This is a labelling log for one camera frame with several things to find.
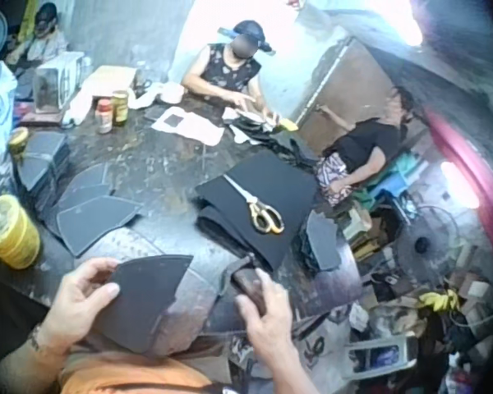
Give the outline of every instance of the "jar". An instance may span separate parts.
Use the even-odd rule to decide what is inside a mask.
[[[128,120],[128,92],[116,90],[112,96],[113,125],[124,126]]]
[[[95,120],[97,123],[97,132],[99,134],[109,133],[113,128],[113,107],[111,102],[102,98],[97,104],[95,111]]]

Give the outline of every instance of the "bright light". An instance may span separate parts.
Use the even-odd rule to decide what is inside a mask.
[[[370,0],[368,3],[393,27],[407,45],[422,44],[423,35],[412,17],[409,0]]]
[[[468,180],[457,166],[450,162],[443,162],[440,168],[447,180],[451,197],[466,208],[478,208],[480,201],[471,185],[469,185]]]

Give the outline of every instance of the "scissor blade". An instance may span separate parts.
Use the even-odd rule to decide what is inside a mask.
[[[238,185],[234,179],[232,179],[230,176],[228,175],[223,175],[224,176],[224,179],[226,179],[228,181],[228,183],[230,185],[233,186],[233,188],[235,190],[237,190],[237,192],[242,195],[244,197],[244,199],[248,202],[248,203],[253,203],[253,202],[256,202],[257,199],[256,197],[254,197],[253,195],[251,195],[248,191],[244,190],[240,185]]]

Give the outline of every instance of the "work table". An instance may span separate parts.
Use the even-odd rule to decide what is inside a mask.
[[[155,106],[154,110],[160,113],[161,106]],[[207,117],[217,121],[219,116],[211,111]],[[111,248],[106,254],[117,257],[123,243],[128,254],[153,254],[155,250],[157,254],[193,255],[191,274],[204,280],[209,289],[217,292],[221,273],[238,257],[212,241],[197,227],[199,201],[195,187],[222,175],[264,148],[248,143],[235,144],[229,131],[225,131],[218,145],[205,146],[199,141],[155,131],[150,128],[151,124],[152,121],[145,118],[144,110],[130,111],[124,127],[115,127],[111,133],[99,135],[95,132],[91,113],[80,126],[61,131],[68,136],[71,166],[66,179],[59,184],[59,192],[62,193],[77,173],[96,163],[110,163],[108,179],[114,186],[114,195],[141,203],[143,207],[140,216],[127,226],[131,231],[116,230],[117,236],[112,237],[112,246],[105,246]],[[49,306],[62,276],[84,257],[74,259],[47,230],[41,225],[38,228],[43,249],[37,263],[20,272],[14,272],[0,263],[0,281]],[[144,240],[130,239],[135,234],[141,235]],[[144,251],[138,250],[139,242]],[[275,273],[275,279],[289,289],[297,318],[324,314],[336,306],[354,301],[360,295],[360,277],[351,250],[342,237],[337,242],[342,263],[335,271],[313,277],[294,258],[293,253],[289,253]],[[178,293],[177,303],[193,302]],[[233,303],[235,294],[232,289],[217,301],[205,323],[203,334],[224,334],[243,329]],[[187,310],[195,306],[187,305]]]

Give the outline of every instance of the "black shirt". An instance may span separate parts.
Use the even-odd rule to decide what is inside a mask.
[[[214,86],[241,92],[260,72],[261,64],[251,57],[238,69],[233,70],[224,62],[224,47],[225,44],[210,44],[210,60],[200,77]]]
[[[400,146],[400,130],[376,119],[360,121],[354,130],[334,142],[333,151],[338,152],[351,173],[367,163],[376,146],[384,152],[387,160],[391,159]]]

